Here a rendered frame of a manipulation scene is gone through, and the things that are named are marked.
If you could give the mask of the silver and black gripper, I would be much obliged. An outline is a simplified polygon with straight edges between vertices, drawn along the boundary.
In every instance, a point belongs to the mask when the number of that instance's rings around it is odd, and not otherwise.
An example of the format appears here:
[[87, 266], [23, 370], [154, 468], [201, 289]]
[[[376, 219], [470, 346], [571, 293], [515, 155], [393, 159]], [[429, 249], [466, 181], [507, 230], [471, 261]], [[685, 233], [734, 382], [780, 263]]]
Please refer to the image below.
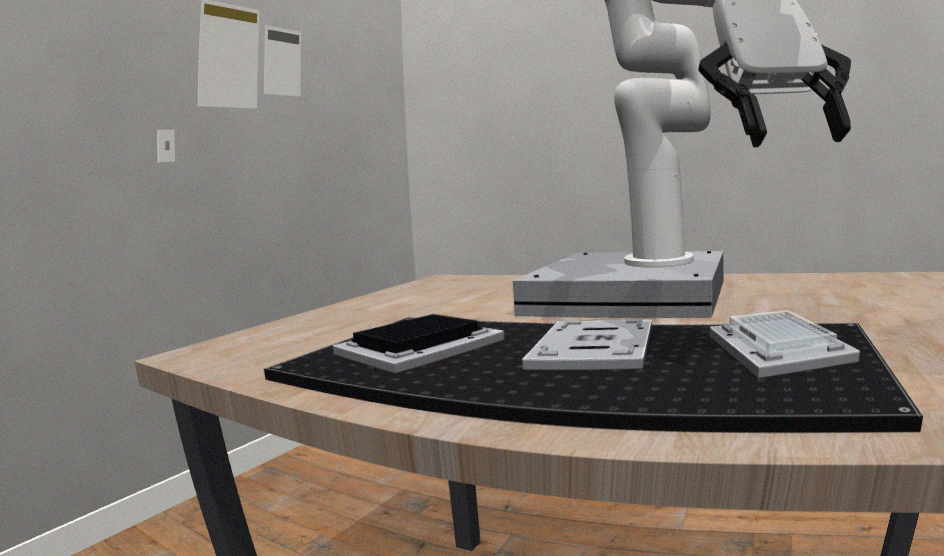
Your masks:
[[[753, 147], [767, 134], [754, 94], [813, 90], [825, 101], [833, 141], [843, 140], [851, 130], [841, 95], [851, 59], [820, 43], [796, 0], [715, 0], [713, 16], [720, 47], [700, 60], [698, 71], [738, 109]], [[729, 77], [718, 69], [724, 64]]]

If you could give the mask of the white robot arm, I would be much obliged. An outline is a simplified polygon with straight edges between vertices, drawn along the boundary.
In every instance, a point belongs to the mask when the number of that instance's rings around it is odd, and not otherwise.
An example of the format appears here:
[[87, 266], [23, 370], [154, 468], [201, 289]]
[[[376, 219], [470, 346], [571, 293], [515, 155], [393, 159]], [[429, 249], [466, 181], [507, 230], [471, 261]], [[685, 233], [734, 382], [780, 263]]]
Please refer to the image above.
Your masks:
[[[688, 264], [678, 155], [667, 132], [700, 132], [710, 122], [706, 78], [695, 34], [659, 23], [651, 0], [604, 0], [616, 58], [632, 72], [670, 73], [676, 79], [633, 78], [614, 93], [627, 163], [633, 254], [636, 267]], [[647, 170], [648, 169], [648, 170]]]

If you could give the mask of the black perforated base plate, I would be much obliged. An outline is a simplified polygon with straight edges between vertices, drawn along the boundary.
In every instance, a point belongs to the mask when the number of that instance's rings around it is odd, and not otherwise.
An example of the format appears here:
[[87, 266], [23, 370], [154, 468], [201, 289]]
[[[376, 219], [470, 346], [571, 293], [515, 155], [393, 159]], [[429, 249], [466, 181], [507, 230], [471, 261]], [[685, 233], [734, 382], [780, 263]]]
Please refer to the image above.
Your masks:
[[638, 431], [921, 432], [923, 416], [859, 323], [819, 323], [859, 362], [757, 378], [704, 325], [652, 325], [642, 369], [523, 370], [556, 323], [477, 321], [504, 340], [400, 373], [333, 345], [264, 369], [265, 379], [428, 412]]

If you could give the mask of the black well plate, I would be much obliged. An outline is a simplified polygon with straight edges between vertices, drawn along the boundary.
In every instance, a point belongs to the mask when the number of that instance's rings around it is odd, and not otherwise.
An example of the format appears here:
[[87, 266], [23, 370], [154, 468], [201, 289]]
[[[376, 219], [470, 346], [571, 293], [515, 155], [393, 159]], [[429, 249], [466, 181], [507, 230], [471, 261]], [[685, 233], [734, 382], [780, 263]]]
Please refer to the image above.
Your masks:
[[[460, 325], [459, 325], [460, 324]], [[471, 336], [477, 320], [431, 314], [353, 333], [352, 342], [380, 353], [414, 352]]]

